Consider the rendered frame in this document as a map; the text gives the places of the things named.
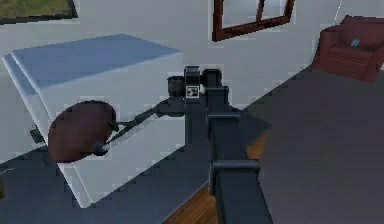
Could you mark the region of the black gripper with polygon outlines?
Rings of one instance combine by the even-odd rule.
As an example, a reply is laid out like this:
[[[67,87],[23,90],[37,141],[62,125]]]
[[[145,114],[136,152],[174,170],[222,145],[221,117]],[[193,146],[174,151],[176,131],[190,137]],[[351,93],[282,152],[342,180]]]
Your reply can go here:
[[[182,117],[184,115],[185,83],[183,76],[172,76],[167,79],[169,98],[161,102],[157,107],[150,108],[136,115],[130,121],[112,121],[109,126],[117,134],[106,143],[96,142],[92,147],[92,153],[96,156],[104,156],[110,149],[130,137],[154,114],[170,117]]]

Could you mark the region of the brown football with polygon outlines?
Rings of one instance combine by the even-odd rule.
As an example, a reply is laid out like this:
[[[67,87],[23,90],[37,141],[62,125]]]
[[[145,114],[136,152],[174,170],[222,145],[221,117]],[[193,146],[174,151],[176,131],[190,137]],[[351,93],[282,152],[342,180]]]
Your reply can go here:
[[[48,132],[48,152],[59,163],[71,163],[91,155],[94,145],[104,145],[116,122],[116,112],[108,103],[77,103],[52,122]]]

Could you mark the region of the white chest of drawers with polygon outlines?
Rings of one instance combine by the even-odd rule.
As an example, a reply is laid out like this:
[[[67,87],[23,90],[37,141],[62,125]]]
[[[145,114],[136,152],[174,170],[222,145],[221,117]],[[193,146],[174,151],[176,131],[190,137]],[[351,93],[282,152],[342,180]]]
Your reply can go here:
[[[14,50],[3,58],[40,133],[68,107],[83,101],[111,105],[129,121],[168,96],[168,77],[181,74],[177,49],[116,34]],[[60,170],[86,208],[185,143],[181,117],[150,117],[104,156],[90,155]]]

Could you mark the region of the black framed green picture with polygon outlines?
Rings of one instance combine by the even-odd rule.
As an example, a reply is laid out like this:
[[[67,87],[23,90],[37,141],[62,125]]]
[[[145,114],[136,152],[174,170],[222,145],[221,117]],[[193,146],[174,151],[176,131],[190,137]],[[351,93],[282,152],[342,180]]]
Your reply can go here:
[[[0,25],[77,17],[74,0],[0,0]]]

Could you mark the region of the brown framed window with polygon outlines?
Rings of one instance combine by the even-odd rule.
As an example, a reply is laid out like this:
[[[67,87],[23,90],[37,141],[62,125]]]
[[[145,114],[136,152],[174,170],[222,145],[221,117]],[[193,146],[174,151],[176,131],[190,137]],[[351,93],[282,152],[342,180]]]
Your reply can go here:
[[[295,0],[213,0],[212,41],[288,24]]]

